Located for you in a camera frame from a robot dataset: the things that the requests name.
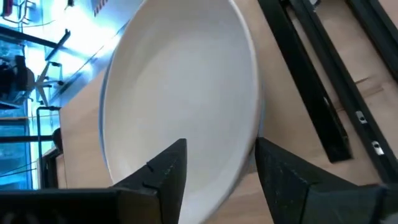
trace wooden surface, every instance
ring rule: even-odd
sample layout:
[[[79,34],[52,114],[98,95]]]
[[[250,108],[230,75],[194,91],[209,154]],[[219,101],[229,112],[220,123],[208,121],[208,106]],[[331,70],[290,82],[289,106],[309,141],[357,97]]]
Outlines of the wooden surface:
[[[398,2],[381,0],[394,22]],[[369,157],[311,48],[300,36],[349,134],[354,159],[331,164],[325,155],[284,59],[256,0],[236,0],[256,47],[266,92],[265,137],[294,154],[355,184],[380,182]],[[317,9],[335,47],[357,83],[390,147],[398,148],[398,89],[383,62],[343,1],[323,0]],[[61,110],[65,179],[68,188],[107,187],[98,142],[98,98],[103,73]],[[272,223],[257,174],[247,175],[208,223]]]

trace metal bar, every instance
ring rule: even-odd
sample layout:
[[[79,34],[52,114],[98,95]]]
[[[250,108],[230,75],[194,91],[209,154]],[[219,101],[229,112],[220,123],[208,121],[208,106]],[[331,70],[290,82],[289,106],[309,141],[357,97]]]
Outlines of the metal bar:
[[[398,162],[308,0],[289,0],[383,182],[398,182]]]
[[[28,103],[25,102],[25,103],[23,103],[23,105],[24,105],[24,116],[23,116],[23,117],[20,117],[20,118],[24,118],[24,119],[25,119],[24,132],[25,132],[25,135],[30,136],[30,130],[29,130],[29,117],[27,116],[27,114],[28,114]],[[25,160],[25,161],[26,161],[26,167],[35,162],[35,161],[32,162],[32,155],[30,154],[31,152],[32,152],[32,151],[31,151],[31,145],[30,145],[30,143],[25,143],[25,154],[26,154],[26,157],[25,157],[26,160]],[[33,189],[32,172],[28,172],[28,173],[27,173],[27,175],[26,175],[26,182],[27,182],[27,188],[28,188],[28,189]]]
[[[45,58],[46,61],[51,60],[51,58],[57,53],[57,51],[60,49],[61,46],[69,39],[70,37],[70,31],[65,29],[65,34],[63,37],[60,39],[60,41],[57,43],[57,45],[52,49],[52,51],[49,53],[49,55]]]
[[[378,0],[346,0],[365,33],[398,82],[398,30]]]
[[[19,109],[22,105],[15,104],[7,100],[0,100],[0,105],[6,109]]]
[[[279,0],[258,0],[330,162],[352,159],[347,133]]]
[[[52,141],[52,136],[41,136],[41,141]],[[0,143],[37,142],[38,136],[2,136]]]
[[[44,172],[44,166],[43,166],[43,152],[42,152],[42,137],[41,137],[41,129],[40,129],[40,110],[43,110],[44,107],[40,106],[36,109],[36,122],[37,122],[37,144],[39,145],[39,150],[38,150],[38,159],[39,159],[39,172],[40,172],[40,188],[45,187],[45,172]]]
[[[18,32],[16,30],[8,29],[5,27],[0,26],[0,34],[8,36],[8,37],[13,37],[15,39],[19,40],[26,40],[32,43],[40,44],[46,47],[51,47],[51,48],[56,48],[57,44],[48,40],[44,40],[38,37],[34,37],[32,35],[24,34],[22,32]]]
[[[27,118],[17,118],[17,119],[1,119],[0,118],[0,125],[5,126],[24,126],[28,121]]]

